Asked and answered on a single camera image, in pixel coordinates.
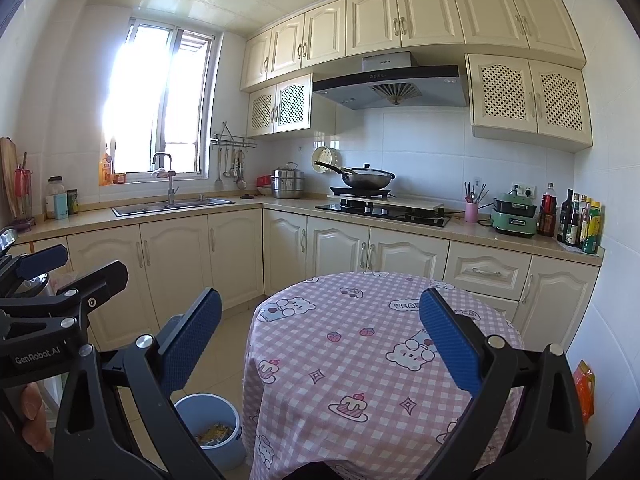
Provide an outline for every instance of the window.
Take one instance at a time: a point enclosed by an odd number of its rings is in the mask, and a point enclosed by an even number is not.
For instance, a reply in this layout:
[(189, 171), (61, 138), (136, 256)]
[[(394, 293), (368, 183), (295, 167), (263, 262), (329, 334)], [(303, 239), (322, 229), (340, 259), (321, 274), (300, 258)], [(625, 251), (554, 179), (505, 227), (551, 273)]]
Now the window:
[(162, 23), (130, 21), (111, 74), (103, 129), (116, 173), (149, 180), (172, 156), (184, 176), (202, 176), (206, 155), (211, 36)]

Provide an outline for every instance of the round table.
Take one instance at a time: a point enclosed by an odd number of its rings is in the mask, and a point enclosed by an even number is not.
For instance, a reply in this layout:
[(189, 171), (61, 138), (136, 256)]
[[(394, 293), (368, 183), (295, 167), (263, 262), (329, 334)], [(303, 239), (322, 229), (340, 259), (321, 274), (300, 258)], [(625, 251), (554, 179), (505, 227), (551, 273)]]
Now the round table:
[[(429, 286), (485, 335), (522, 340), (468, 292), (409, 274), (311, 278), (255, 311), (247, 341), (242, 439), (251, 480), (325, 462), (348, 480), (414, 480), (470, 400), (418, 318)], [(496, 459), (520, 399), (510, 398), (478, 466)]]

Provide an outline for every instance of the kitchen sink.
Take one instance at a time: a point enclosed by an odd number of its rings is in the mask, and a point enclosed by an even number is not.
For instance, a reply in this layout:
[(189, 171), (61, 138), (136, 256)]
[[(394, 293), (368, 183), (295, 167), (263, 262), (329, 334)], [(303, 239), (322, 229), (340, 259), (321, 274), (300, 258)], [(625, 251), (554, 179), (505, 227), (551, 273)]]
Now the kitchen sink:
[(140, 215), (144, 213), (153, 213), (156, 211), (166, 211), (169, 209), (184, 209), (188, 207), (208, 207), (212, 205), (233, 204), (231, 200), (222, 200), (220, 198), (203, 198), (202, 200), (176, 200), (173, 204), (168, 202), (152, 202), (149, 204), (132, 204), (121, 207), (113, 207), (111, 210), (116, 216)]

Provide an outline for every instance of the countertop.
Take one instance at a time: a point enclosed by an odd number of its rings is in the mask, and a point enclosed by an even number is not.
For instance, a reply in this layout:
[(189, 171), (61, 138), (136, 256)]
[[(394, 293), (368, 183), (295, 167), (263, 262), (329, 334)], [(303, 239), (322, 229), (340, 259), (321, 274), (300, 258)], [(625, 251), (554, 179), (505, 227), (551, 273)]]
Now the countertop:
[(568, 262), (578, 262), (596, 267), (602, 265), (602, 255), (604, 253), (603, 249), (600, 249), (597, 256), (575, 253), (566, 250), (561, 244), (556, 242), (554, 238), (547, 238), (538, 235), (535, 235), (532, 238), (503, 235), (499, 234), (491, 227), (481, 226), (477, 223), (469, 224), (459, 218), (452, 218), (443, 228), (437, 228), (316, 209), (316, 206), (318, 205), (329, 203), (330, 200), (327, 198), (300, 198), (297, 200), (279, 200), (267, 196), (257, 196), (253, 199), (241, 199), (238, 196), (225, 196), (224, 198), (232, 200), (234, 203), (181, 210), (159, 211), (125, 217), (117, 217), (110, 208), (81, 212), (77, 215), (70, 216), (68, 219), (49, 220), (40, 225), (36, 225), (31, 229), (31, 231), (21, 233), (18, 236), (18, 243), (22, 244), (47, 238), (69, 236), (88, 231), (136, 225), (159, 220), (169, 220), (173, 218), (186, 218), (189, 216), (198, 216), (203, 214), (264, 208), (369, 227), (389, 229), (391, 231), (425, 235), (434, 238), (444, 238), (447, 240), (494, 247), (508, 251), (536, 254), (538, 256), (547, 256), (549, 258), (557, 258)]

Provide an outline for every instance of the faucet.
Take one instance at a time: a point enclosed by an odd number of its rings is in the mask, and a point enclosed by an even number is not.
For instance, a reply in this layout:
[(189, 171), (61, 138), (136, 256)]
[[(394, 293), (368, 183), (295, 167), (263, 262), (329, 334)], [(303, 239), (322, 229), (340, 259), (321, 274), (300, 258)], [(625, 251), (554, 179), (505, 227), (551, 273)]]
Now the faucet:
[(171, 153), (167, 153), (167, 152), (156, 152), (154, 153), (153, 158), (151, 159), (151, 162), (153, 164), (156, 163), (156, 157), (157, 156), (168, 156), (169, 157), (169, 171), (160, 171), (160, 169), (155, 170), (154, 171), (154, 175), (158, 178), (167, 178), (169, 177), (169, 191), (166, 194), (167, 197), (167, 201), (169, 202), (169, 205), (174, 205), (175, 203), (175, 192), (178, 191), (180, 189), (180, 186), (178, 186), (177, 188), (174, 189), (174, 176), (175, 176), (175, 171), (172, 170), (171, 168)]

